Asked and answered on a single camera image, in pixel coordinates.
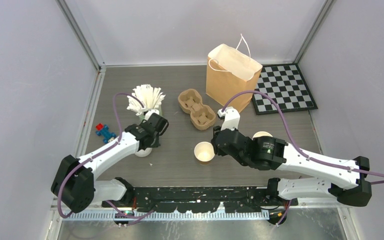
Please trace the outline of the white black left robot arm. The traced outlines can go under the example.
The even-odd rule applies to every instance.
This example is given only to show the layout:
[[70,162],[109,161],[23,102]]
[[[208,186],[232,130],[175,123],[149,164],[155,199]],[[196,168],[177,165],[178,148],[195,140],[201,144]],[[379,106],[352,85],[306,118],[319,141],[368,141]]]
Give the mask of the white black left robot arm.
[[[127,126],[115,140],[97,150],[80,157],[71,154],[64,157],[50,188],[57,198],[60,216],[68,218],[91,203],[104,201],[128,207],[135,198],[134,187],[121,177],[112,180],[98,180],[98,177],[130,155],[159,147],[159,138],[168,126],[168,120],[156,110],[149,111],[140,124]],[[63,205],[70,213],[63,213]]]

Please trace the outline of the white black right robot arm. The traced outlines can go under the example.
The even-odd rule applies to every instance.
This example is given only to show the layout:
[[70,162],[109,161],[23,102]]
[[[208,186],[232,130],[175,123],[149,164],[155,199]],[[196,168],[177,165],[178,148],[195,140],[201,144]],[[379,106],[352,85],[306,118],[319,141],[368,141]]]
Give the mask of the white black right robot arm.
[[296,150],[291,143],[272,136],[250,138],[237,129],[213,128],[211,144],[218,156],[231,156],[240,165],[259,171],[290,171],[308,178],[271,178],[265,198],[271,205],[295,198],[335,198],[352,207],[365,207],[372,197],[366,180],[370,161],[364,156],[338,159]]

